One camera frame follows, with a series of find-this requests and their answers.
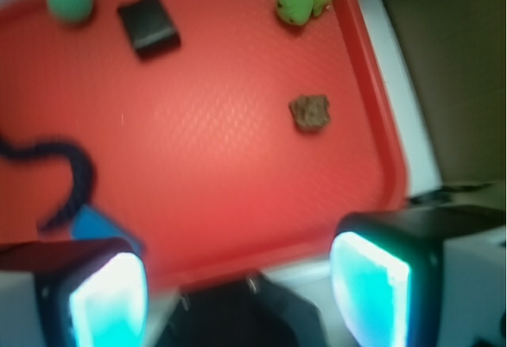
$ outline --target brown rock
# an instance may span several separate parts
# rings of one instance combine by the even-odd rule
[[[329,106],[326,95],[300,96],[289,104],[294,121],[303,132],[315,132],[329,124]]]

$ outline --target black cord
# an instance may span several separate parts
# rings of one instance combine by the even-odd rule
[[[0,137],[0,156],[19,162],[60,157],[71,164],[73,185],[67,202],[39,227],[39,232],[53,230],[71,221],[81,206],[90,199],[94,181],[93,165],[85,151],[73,143],[42,142],[17,148]]]

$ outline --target glowing teal panel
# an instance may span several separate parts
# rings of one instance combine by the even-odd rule
[[[354,232],[331,248],[334,297],[345,324],[362,346],[407,343],[410,267]]]
[[[143,263],[134,254],[117,254],[69,298],[77,346],[139,347],[147,302]]]

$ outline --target black sponge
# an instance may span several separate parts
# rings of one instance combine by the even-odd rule
[[[132,46],[142,57],[181,43],[176,26],[160,0],[139,0],[122,5],[118,13]]]

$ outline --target blue cloth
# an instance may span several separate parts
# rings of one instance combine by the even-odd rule
[[[76,240],[123,238],[130,243],[138,256],[143,252],[143,244],[137,238],[87,205],[82,206],[76,215],[71,233]]]

